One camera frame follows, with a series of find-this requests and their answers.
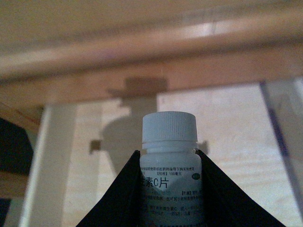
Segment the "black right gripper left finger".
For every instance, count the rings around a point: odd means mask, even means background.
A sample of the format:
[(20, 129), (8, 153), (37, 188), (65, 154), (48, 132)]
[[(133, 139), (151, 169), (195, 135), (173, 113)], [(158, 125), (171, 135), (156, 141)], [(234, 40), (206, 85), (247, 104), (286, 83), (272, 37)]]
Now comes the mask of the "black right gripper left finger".
[(137, 227), (140, 214), (140, 151), (131, 155), (104, 196), (78, 227)]

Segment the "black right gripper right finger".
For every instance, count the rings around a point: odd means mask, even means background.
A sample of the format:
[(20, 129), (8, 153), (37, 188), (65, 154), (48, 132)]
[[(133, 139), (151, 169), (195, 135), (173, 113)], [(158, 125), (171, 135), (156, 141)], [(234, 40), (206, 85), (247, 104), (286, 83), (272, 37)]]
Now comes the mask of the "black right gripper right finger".
[(202, 162), (203, 202), (208, 227), (280, 227), (282, 223), (258, 205), (204, 152)]

